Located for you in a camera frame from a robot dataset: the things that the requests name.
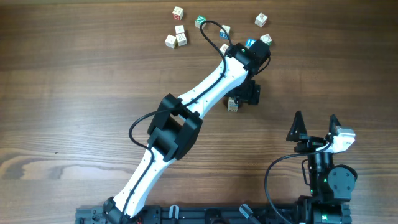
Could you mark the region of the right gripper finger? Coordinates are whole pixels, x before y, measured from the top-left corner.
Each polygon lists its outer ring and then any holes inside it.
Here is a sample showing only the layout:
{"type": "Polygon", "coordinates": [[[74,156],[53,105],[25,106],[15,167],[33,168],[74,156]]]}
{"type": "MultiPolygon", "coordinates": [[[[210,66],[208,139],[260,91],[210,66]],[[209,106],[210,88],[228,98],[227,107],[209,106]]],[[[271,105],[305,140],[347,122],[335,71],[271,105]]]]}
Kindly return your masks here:
{"type": "Polygon", "coordinates": [[[338,134],[338,126],[340,126],[340,122],[336,118],[336,116],[333,114],[330,116],[330,122],[329,122],[329,133],[330,134],[338,134]]]}
{"type": "Polygon", "coordinates": [[[286,137],[286,141],[299,142],[308,140],[308,134],[303,120],[302,112],[297,111],[292,126],[286,137]]]}

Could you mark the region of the wooden base block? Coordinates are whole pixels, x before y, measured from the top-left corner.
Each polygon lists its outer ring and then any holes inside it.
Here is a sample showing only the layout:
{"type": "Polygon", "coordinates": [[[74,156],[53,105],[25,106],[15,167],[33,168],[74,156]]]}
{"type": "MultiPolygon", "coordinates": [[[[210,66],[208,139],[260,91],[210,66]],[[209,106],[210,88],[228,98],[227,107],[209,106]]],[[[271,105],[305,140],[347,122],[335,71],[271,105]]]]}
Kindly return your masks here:
{"type": "Polygon", "coordinates": [[[238,105],[229,105],[228,106],[228,111],[229,112],[237,112],[238,111],[238,105]]]}

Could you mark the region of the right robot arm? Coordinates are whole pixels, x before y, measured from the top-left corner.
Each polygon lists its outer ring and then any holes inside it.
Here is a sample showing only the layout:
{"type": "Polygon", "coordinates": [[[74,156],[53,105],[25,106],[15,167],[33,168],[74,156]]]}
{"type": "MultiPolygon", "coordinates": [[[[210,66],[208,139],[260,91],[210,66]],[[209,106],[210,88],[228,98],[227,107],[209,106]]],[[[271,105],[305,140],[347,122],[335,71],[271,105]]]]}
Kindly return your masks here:
{"type": "Polygon", "coordinates": [[[300,196],[294,205],[293,223],[352,222],[349,202],[358,178],[347,165],[335,165],[333,156],[345,152],[355,142],[356,134],[344,127],[335,115],[330,116],[329,132],[324,137],[309,136],[302,112],[297,111],[287,141],[296,142],[296,155],[307,156],[310,196],[300,196]]]}

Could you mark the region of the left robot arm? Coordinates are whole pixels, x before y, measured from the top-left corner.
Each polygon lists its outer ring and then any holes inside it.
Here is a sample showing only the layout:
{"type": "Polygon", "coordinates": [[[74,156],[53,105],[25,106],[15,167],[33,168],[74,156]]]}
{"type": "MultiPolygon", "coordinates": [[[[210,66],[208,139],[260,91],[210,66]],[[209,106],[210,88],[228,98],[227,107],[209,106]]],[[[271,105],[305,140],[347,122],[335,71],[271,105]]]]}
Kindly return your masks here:
{"type": "Polygon", "coordinates": [[[103,205],[110,223],[133,223],[155,183],[170,164],[192,148],[204,116],[223,97],[258,103],[260,88],[252,78],[270,62],[270,56],[269,46],[260,40],[250,48],[231,45],[218,67],[195,88],[179,97],[168,94],[162,99],[152,115],[139,166],[122,191],[103,205]]]}

